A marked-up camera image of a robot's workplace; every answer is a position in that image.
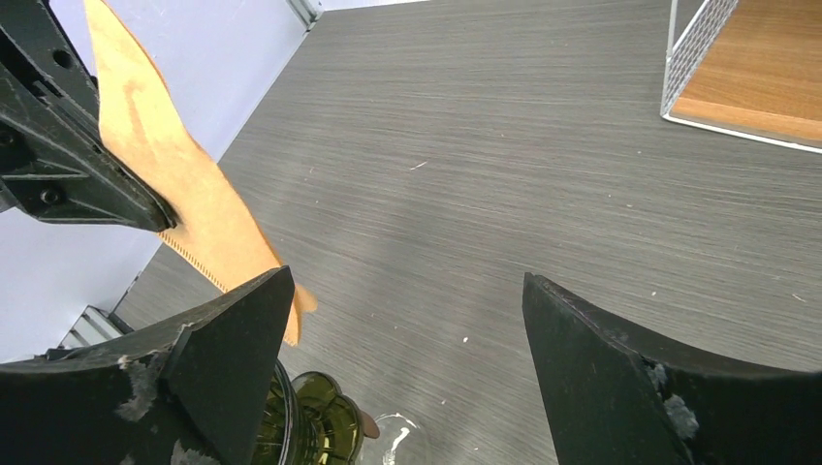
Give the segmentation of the brown paper coffee filter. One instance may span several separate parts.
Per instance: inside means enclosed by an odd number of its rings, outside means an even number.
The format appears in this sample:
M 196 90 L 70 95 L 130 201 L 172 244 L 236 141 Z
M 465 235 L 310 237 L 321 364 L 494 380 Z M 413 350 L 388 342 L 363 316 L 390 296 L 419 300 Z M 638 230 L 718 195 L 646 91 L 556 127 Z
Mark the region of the brown paper coffee filter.
M 162 74 L 104 1 L 84 4 L 104 146 L 173 208 L 163 242 L 227 293 L 285 263 L 247 204 L 185 128 Z

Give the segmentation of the dark green glass dripper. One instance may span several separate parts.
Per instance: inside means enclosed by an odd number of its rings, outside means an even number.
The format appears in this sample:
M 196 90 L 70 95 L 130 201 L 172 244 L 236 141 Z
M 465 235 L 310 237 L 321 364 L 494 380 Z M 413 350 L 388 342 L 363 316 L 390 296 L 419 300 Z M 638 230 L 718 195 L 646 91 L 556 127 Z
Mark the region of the dark green glass dripper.
M 349 465 L 364 439 L 377 439 L 375 419 L 342 392 L 330 375 L 308 371 L 291 379 L 277 363 L 251 462 Z

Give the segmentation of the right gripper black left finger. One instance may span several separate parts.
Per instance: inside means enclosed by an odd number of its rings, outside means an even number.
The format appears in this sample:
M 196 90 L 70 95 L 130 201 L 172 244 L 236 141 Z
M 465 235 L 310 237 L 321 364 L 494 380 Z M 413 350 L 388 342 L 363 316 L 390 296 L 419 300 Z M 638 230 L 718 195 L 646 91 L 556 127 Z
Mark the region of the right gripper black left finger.
M 295 284 L 280 267 L 90 347 L 1 367 L 5 464 L 247 464 Z

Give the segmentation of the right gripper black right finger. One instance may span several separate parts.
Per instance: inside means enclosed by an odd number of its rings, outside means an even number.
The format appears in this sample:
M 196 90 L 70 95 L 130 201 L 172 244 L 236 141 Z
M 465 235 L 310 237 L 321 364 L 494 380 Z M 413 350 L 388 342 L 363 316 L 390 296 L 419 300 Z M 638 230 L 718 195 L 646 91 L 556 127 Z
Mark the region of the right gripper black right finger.
M 708 352 L 526 273 L 522 314 L 562 464 L 817 464 L 821 376 Z

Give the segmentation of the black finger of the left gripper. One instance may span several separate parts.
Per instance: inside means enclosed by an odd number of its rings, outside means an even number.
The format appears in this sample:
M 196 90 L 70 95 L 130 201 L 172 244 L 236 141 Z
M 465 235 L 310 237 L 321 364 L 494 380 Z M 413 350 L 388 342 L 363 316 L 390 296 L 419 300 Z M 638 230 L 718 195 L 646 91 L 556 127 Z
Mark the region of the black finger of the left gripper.
M 1 208 L 161 232 L 172 207 L 104 147 L 98 82 L 47 1 L 1 4 Z

